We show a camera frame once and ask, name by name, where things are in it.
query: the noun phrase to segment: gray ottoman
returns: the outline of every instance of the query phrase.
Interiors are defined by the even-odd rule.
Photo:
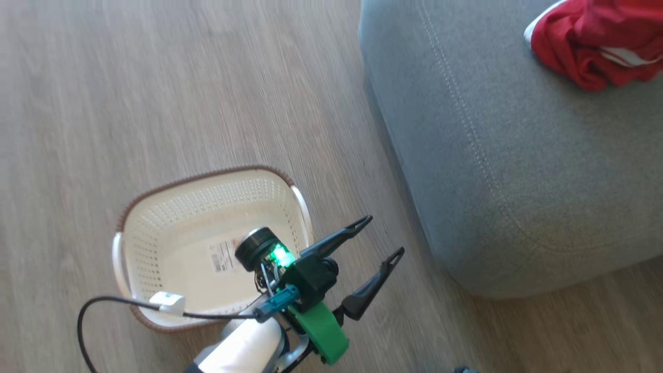
[[[364,0],[359,40],[428,243],[522,297],[663,254],[663,79],[584,92],[522,38],[554,0]]]

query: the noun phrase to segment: sticker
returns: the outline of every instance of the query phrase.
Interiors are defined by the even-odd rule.
[[[230,251],[235,251],[231,248],[231,243],[223,241],[218,244],[210,246],[211,264],[214,273],[223,273],[234,268],[233,256]]]

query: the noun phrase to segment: gray fabric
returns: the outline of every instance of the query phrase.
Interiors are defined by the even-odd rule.
[[[364,0],[367,76],[428,243],[519,297],[663,253],[663,79],[585,92],[522,33],[552,0]]]

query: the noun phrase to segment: white plastic basket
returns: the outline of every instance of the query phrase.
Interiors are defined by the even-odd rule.
[[[193,177],[135,199],[113,239],[113,267],[124,297],[159,291],[186,296],[186,310],[238,313],[259,295],[234,256],[234,240],[268,226],[295,255],[313,240],[306,203],[293,182],[267,167]],[[174,332],[209,323],[138,309],[147,327]]]

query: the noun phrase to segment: teal connector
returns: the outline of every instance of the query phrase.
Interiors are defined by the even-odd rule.
[[[263,304],[255,307],[253,314],[259,323],[264,323],[272,316],[279,313],[281,310],[288,308],[289,305],[295,303],[299,299],[299,290],[294,285],[289,285],[285,289],[274,294],[273,297],[267,299]]]

